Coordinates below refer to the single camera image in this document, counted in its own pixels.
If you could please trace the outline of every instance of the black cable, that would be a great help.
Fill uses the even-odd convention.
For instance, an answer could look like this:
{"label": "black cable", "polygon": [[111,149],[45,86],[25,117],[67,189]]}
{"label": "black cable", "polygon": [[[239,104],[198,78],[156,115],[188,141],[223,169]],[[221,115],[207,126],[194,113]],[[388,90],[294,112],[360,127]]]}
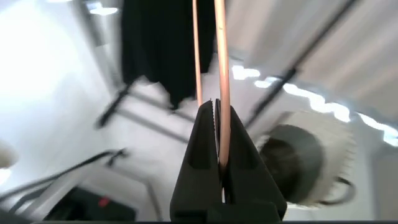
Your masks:
{"label": "black cable", "polygon": [[355,185],[353,183],[351,183],[350,181],[342,178],[342,177],[337,177],[337,182],[341,183],[341,184],[345,184],[348,186],[348,190],[346,191],[346,193],[344,194],[344,196],[342,196],[339,199],[335,199],[335,200],[330,200],[330,201],[320,201],[319,204],[321,205],[341,205],[343,203],[347,203],[349,201],[351,201],[356,193],[356,188]]}
{"label": "black cable", "polygon": [[121,149],[121,150],[118,150],[118,151],[115,151],[115,150],[104,151],[104,152],[99,153],[98,155],[95,155],[95,156],[93,156],[93,157],[91,157],[91,158],[89,158],[89,159],[87,159],[87,160],[85,160],[85,161],[83,161],[83,162],[81,162],[81,163],[79,163],[79,164],[77,164],[77,165],[75,165],[75,166],[63,171],[63,172],[51,175],[50,177],[46,177],[46,178],[41,179],[41,180],[37,180],[37,181],[35,181],[33,183],[25,184],[23,186],[18,187],[17,189],[11,190],[8,193],[2,194],[2,195],[0,195],[0,203],[5,201],[9,197],[12,197],[13,195],[20,194],[20,193],[22,193],[22,192],[24,192],[26,190],[29,190],[29,189],[32,189],[34,187],[40,186],[42,184],[45,184],[47,182],[53,181],[53,180],[61,177],[62,175],[65,175],[65,174],[67,174],[67,173],[69,173],[69,172],[71,172],[71,171],[73,171],[75,169],[81,168],[81,167],[83,167],[85,165],[88,165],[88,164],[90,164],[92,162],[95,162],[95,161],[97,161],[99,159],[102,159],[103,157],[113,156],[113,155],[116,155],[116,154],[126,155],[126,153],[124,152],[124,149]]}
{"label": "black cable", "polygon": [[358,0],[348,0],[346,3],[340,8],[340,10],[335,14],[333,18],[331,18],[326,26],[321,30],[321,32],[310,42],[311,44],[307,46],[307,48],[297,57],[294,63],[289,67],[289,69],[283,75],[283,79],[279,81],[276,86],[272,89],[271,93],[263,99],[254,110],[253,116],[246,123],[245,128],[250,127],[253,122],[258,118],[258,116],[264,111],[264,109],[270,105],[270,103],[275,99],[275,97],[280,93],[283,86],[294,78],[297,75],[297,70],[299,66],[308,58],[308,56],[313,52],[313,50],[319,45],[319,43],[327,36],[327,34],[336,26],[338,21],[344,18],[349,12],[350,9],[353,8],[354,4],[357,3]]}

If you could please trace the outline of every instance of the blurred background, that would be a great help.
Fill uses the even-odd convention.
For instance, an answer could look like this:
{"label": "blurred background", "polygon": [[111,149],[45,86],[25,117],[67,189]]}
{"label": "blurred background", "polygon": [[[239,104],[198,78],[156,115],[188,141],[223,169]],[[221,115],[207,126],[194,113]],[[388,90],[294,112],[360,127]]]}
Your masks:
{"label": "blurred background", "polygon": [[[226,1],[231,105],[242,121],[249,119],[257,102],[344,2]],[[124,88],[119,50],[122,8],[123,1],[115,0],[0,2],[0,154],[6,160],[0,191],[59,172],[103,150],[125,147],[131,156],[118,166],[152,183],[162,216],[169,218],[193,123],[128,97],[120,108],[154,121],[168,134],[119,114],[104,128],[95,128]],[[346,164],[345,178],[356,186],[355,198],[319,209],[290,206],[285,220],[398,218],[396,43],[398,2],[360,1],[248,130],[257,145],[282,112],[301,110],[326,114],[351,130],[349,138],[356,144],[350,151],[355,156]],[[217,58],[215,48],[210,70],[202,76],[205,101],[220,97]],[[165,107],[169,103],[163,87],[145,78],[130,92]],[[194,118],[197,103],[186,99],[177,111]],[[107,184],[119,189],[111,181]],[[136,198],[137,206],[146,206],[147,193],[130,184],[129,193],[143,195]],[[337,187],[332,196],[343,190]]]}

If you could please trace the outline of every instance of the copper rod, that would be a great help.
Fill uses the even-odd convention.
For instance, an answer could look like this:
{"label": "copper rod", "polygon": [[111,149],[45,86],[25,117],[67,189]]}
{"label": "copper rod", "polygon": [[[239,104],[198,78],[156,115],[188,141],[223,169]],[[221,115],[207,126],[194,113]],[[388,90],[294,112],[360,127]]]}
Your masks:
{"label": "copper rod", "polygon": [[197,13],[197,0],[192,0],[193,12],[193,43],[195,46],[195,73],[197,79],[197,98],[198,106],[203,103],[201,94],[201,80],[200,80],[200,59],[199,59],[199,37],[198,37],[198,13]]}
{"label": "copper rod", "polygon": [[216,33],[218,46],[218,66],[220,70],[221,130],[220,130],[220,169],[226,168],[231,137],[231,106],[229,102],[228,46],[226,42],[225,0],[215,0]]}

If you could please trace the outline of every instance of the black cloth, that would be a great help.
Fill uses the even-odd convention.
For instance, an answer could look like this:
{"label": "black cloth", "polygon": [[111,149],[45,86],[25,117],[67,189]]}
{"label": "black cloth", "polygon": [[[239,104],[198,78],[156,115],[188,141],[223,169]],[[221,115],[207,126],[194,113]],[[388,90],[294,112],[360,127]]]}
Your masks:
{"label": "black cloth", "polygon": [[[209,69],[215,39],[215,7],[199,0],[201,72]],[[160,82],[176,108],[196,95],[192,0],[125,0],[121,18],[122,76],[125,84],[141,75]]]}

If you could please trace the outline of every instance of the hanging black garment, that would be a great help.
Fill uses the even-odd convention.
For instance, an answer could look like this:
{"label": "hanging black garment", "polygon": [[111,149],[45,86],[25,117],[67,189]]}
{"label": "hanging black garment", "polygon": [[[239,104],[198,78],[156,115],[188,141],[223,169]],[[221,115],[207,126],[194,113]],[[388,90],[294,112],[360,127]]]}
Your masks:
{"label": "hanging black garment", "polygon": [[[215,7],[199,0],[200,69],[208,71],[215,38]],[[125,84],[145,75],[160,82],[174,108],[195,96],[192,0],[125,0],[121,18],[121,58]]]}

